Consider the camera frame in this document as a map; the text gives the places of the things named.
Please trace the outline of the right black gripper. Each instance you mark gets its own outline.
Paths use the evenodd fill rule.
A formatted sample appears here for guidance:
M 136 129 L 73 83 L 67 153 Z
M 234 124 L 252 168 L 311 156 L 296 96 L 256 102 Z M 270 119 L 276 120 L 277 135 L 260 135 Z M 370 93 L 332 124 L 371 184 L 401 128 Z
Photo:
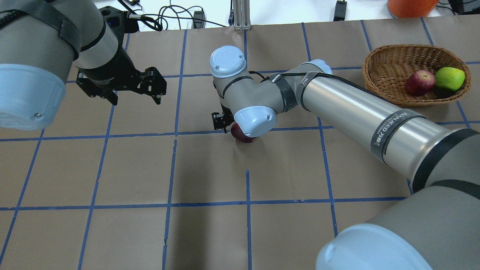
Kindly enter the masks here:
M 223 133 L 226 134 L 227 128 L 230 127 L 230 125 L 232 125 L 235 120 L 234 120 L 233 113 L 229 108 L 227 108 L 226 106 L 223 106 L 223 104 L 221 104 L 221 107 L 222 107 L 222 113 L 219 113 L 219 112 L 211 113 L 211 120 L 213 122 L 215 131 L 222 130 Z

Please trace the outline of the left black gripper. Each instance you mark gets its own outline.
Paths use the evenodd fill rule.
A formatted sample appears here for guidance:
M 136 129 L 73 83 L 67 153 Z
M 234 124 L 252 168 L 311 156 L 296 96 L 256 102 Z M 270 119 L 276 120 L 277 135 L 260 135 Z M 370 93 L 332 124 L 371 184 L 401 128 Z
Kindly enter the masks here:
M 125 49 L 119 48 L 111 60 L 93 69 L 79 68 L 76 84 L 90 98 L 101 97 L 118 104 L 114 91 L 133 91 L 148 95 L 157 105 L 167 93 L 167 82 L 156 67 L 143 72 L 135 68 Z

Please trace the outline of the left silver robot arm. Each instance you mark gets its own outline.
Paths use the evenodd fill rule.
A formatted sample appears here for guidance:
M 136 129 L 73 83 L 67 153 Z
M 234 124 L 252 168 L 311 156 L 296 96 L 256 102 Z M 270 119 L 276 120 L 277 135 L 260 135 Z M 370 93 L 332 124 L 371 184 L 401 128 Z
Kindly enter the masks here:
M 117 105 L 115 91 L 150 96 L 167 83 L 155 67 L 141 72 L 122 46 L 144 16 L 91 0 L 2 0 L 0 122 L 2 128 L 41 130 L 53 123 L 66 94 L 71 66 L 91 98 Z

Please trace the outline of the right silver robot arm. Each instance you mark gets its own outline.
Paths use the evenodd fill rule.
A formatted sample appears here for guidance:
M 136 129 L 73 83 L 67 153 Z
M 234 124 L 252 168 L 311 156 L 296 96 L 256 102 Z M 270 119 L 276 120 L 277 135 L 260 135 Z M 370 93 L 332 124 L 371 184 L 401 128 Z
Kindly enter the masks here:
M 332 74 L 312 60 L 255 83 L 235 46 L 210 56 L 223 114 L 247 137 L 274 128 L 277 114 L 302 106 L 369 149 L 411 181 L 413 195 L 383 214 L 344 229 L 316 259 L 318 270 L 478 270 L 479 132 L 449 130 Z

